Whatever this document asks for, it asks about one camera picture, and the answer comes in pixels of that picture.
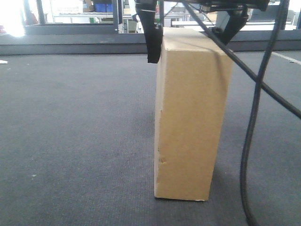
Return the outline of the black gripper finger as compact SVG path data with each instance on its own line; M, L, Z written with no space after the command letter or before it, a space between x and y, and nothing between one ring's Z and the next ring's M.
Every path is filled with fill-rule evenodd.
M163 31L160 25L155 25L156 1L137 0L135 8L144 31L148 63L157 64L161 54Z

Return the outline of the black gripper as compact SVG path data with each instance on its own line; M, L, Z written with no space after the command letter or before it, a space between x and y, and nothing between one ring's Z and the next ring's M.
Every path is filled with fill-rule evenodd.
M172 2L200 4L214 9L242 7L236 10L217 12L215 27L211 28L211 32L224 45L227 45L245 26L248 20L247 8L265 11L269 4L269 0L172 0Z

